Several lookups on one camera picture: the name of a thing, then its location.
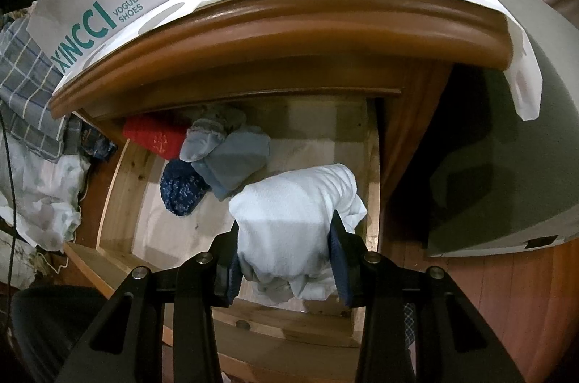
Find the blue plaid cloth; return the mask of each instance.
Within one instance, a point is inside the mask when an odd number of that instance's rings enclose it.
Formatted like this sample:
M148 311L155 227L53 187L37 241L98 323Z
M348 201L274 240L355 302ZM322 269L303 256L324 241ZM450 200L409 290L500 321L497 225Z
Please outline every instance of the blue plaid cloth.
M54 120L48 102L63 77L26 29L29 17L2 17L0 111L7 131L45 159L78 151L82 122Z
M413 303L404 305L404 341L410 347L416 340L416 306Z

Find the metal screw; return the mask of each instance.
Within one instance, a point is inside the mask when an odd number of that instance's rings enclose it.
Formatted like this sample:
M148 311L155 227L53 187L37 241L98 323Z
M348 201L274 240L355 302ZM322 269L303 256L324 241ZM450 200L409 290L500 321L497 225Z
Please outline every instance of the metal screw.
M440 267L430 267L428 269L428 274L435 280L444 278L444 270L442 270Z
M137 267L136 269L134 269L132 271L132 278L140 280L143 279L147 276L147 273L149 273L149 271L147 270L146 267Z
M370 264L377 264L382 260L382 256L374 251L368 251L364 254L364 260Z
M213 260L210 252L200 252L195 259L199 264L208 264Z

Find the red knit item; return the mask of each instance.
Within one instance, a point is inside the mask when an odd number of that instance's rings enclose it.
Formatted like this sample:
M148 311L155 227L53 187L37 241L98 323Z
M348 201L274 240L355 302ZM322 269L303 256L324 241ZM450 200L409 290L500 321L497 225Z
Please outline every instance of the red knit item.
M164 159L178 159L187 125L176 125L151 115L128 117L123 135Z

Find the white towel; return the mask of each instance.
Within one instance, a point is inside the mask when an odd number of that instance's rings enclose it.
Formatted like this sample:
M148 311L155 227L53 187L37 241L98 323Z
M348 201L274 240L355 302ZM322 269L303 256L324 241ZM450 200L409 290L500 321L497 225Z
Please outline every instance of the white towel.
M337 210L346 231L354 232L367 213L356 192L350 169L333 164L269 177L231 199L241 272L264 304L294 296L324 300L335 291L329 224Z

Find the blue gripper pad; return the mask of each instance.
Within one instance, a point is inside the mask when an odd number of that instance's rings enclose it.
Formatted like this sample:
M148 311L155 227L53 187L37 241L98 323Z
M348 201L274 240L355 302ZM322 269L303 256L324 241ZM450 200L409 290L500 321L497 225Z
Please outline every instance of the blue gripper pad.
M328 250L340 300L348 308L365 306L361 261L368 249L361 237L344 229L337 211L329 227Z
M239 256L237 251L235 252L231 265L229 267L229 283L227 289L227 299L230 303L233 303L233 299L239 295L239 289L241 288L241 280L243 274L241 273L241 266L239 265Z

